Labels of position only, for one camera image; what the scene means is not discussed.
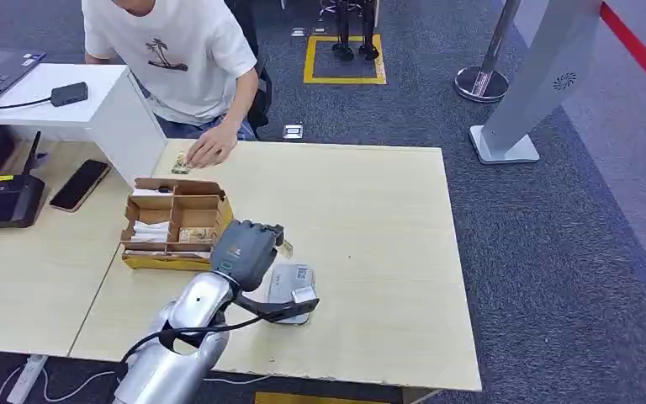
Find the white power cord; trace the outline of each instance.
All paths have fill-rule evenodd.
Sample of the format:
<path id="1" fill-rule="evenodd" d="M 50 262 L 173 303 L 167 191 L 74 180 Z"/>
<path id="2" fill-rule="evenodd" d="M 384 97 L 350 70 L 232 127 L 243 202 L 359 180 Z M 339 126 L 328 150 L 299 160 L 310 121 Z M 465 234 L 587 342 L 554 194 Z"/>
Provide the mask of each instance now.
<path id="1" fill-rule="evenodd" d="M 11 380 L 11 378 L 13 378 L 13 376 L 14 376 L 14 375 L 16 375 L 16 372 L 18 372 L 22 367 L 23 367 L 23 366 L 19 366 L 18 368 L 14 369 L 14 370 L 13 370 L 13 372 L 11 372 L 11 375 L 8 375 L 8 377 L 6 378 L 6 380 L 5 380 L 5 381 L 3 382 L 3 384 L 1 385 L 1 388 L 0 388 L 0 404 L 1 404 L 1 395 L 3 394 L 3 389 L 6 387 L 6 384 L 8 383 L 8 381 L 9 381 L 9 380 Z M 43 382 L 43 398 L 44 398 L 47 402 L 60 402 L 60 401 L 67 400 L 67 399 L 69 399 L 69 398 L 71 398 L 71 397 L 75 396 L 75 395 L 76 395 L 80 390 L 82 390 L 82 389 L 83 389 L 83 388 L 84 388 L 88 383 L 90 383 L 91 381 L 93 381 L 93 380 L 97 379 L 98 377 L 105 376 L 105 375 L 111 375 L 111 374 L 113 374 L 113 373 L 115 373 L 115 372 L 113 372 L 113 371 L 109 371 L 109 372 L 102 372 L 102 373 L 98 373 L 98 374 L 96 374 L 96 375 L 92 375 L 92 376 L 90 376 L 87 380 L 85 380 L 85 381 L 80 385 L 80 387 L 78 387 L 77 389 L 75 389 L 72 393 L 70 393 L 70 394 L 66 394 L 65 396 L 63 396 L 63 397 L 61 397 L 61 398 L 50 398 L 50 397 L 48 397 L 48 395 L 46 394 L 46 392 L 48 391 L 48 372 L 46 372 L 46 371 L 45 371 L 45 369 L 42 369 L 42 370 L 41 370 L 41 373 L 42 373 L 42 374 L 43 374 L 43 376 L 45 377 L 45 380 L 44 380 L 44 382 Z M 268 376 L 262 376 L 262 377 L 258 377 L 258 378 L 256 378 L 256 379 L 251 379 L 251 380 L 244 380 L 244 381 L 233 381 L 233 380 L 227 380 L 227 379 L 204 379 L 204 381 L 210 381 L 210 382 L 222 382 L 222 383 L 228 383 L 228 384 L 230 384 L 230 385 L 250 385 L 251 383 L 256 383 L 256 382 L 258 382 L 258 381 L 268 379 L 269 377 L 271 377 L 271 375 L 268 375 Z"/>
<path id="2" fill-rule="evenodd" d="M 244 381 L 233 381 L 233 380 L 227 380 L 227 379 L 204 379 L 204 381 L 220 381 L 222 383 L 229 383 L 230 385 L 250 385 L 251 383 L 256 383 L 257 381 L 261 380 L 266 380 L 268 379 L 269 376 L 262 376 L 257 379 L 251 379 L 251 380 L 244 380 Z"/>
<path id="3" fill-rule="evenodd" d="M 85 387 L 88 383 L 90 383 L 91 381 L 97 379 L 98 377 L 105 376 L 105 375 L 112 375 L 115 372 L 110 370 L 109 372 L 102 372 L 102 373 L 98 373 L 96 375 L 92 375 L 87 380 L 85 380 L 80 385 L 80 387 L 75 389 L 71 394 L 67 394 L 67 395 L 65 395 L 65 396 L 63 396 L 61 398 L 49 398 L 48 397 L 48 395 L 46 394 L 46 391 L 48 391 L 48 372 L 46 372 L 45 369 L 41 369 L 41 373 L 43 373 L 43 375 L 45 376 L 45 381 L 43 382 L 43 398 L 44 398 L 44 400 L 46 400 L 47 402 L 60 402 L 60 401 L 67 400 L 67 399 L 75 396 L 80 390 L 82 390 L 83 387 Z"/>
<path id="4" fill-rule="evenodd" d="M 11 372 L 11 375 L 8 375 L 8 377 L 6 378 L 6 381 L 4 381 L 3 384 L 1 385 L 1 388 L 0 388 L 0 404 L 1 404 L 1 394 L 3 393 L 3 388 L 6 387 L 6 384 L 8 383 L 8 381 L 11 380 L 13 375 L 16 375 L 16 372 L 21 370 L 21 368 L 23 368 L 23 366 L 19 366 L 18 368 L 14 369 L 13 372 Z"/>

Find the silver stanchion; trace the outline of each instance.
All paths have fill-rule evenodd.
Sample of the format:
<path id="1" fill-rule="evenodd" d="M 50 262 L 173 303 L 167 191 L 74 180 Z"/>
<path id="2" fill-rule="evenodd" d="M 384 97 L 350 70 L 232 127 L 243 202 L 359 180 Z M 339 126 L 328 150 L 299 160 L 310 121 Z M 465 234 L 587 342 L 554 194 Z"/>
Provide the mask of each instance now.
<path id="1" fill-rule="evenodd" d="M 501 41 L 504 40 L 509 26 L 513 24 L 520 3 L 521 0 L 506 0 L 481 67 L 467 67 L 457 73 L 457 77 L 454 78 L 454 87 L 462 97 L 478 103 L 495 103 L 506 94 L 506 90 L 509 89 L 509 80 L 494 70 L 494 66 L 496 59 L 499 58 Z"/>

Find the cardboard box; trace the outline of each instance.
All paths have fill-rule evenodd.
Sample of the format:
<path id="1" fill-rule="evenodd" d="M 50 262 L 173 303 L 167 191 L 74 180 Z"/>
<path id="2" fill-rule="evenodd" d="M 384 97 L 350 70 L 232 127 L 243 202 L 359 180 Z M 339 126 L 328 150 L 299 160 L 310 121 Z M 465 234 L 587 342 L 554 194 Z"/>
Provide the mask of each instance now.
<path id="1" fill-rule="evenodd" d="M 128 225 L 120 234 L 123 261 L 133 269 L 209 270 L 209 253 L 234 218 L 224 190 L 217 183 L 164 178 L 137 178 L 135 187 L 150 192 L 136 190 L 127 199 Z M 167 239 L 134 241 L 136 221 L 167 222 Z M 180 242 L 183 228 L 198 229 L 206 241 Z"/>

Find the power strip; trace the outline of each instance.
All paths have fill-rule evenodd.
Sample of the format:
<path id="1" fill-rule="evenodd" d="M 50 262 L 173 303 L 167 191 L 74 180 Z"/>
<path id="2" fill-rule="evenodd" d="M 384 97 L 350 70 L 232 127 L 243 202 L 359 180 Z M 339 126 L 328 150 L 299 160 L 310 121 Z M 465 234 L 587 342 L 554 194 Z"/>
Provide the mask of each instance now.
<path id="1" fill-rule="evenodd" d="M 11 404 L 24 404 L 47 359 L 48 357 L 46 355 L 31 355 L 28 358 L 24 369 L 21 370 L 19 379 L 16 380 L 13 389 L 8 393 L 6 401 Z"/>

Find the smartphone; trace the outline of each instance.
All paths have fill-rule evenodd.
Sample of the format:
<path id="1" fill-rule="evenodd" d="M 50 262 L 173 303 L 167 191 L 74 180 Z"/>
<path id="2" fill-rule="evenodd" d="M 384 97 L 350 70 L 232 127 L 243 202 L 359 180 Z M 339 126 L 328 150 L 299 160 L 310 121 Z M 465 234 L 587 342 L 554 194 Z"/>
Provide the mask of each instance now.
<path id="1" fill-rule="evenodd" d="M 104 162 L 84 162 L 50 200 L 50 206 L 66 212 L 75 212 L 109 171 L 110 166 Z"/>

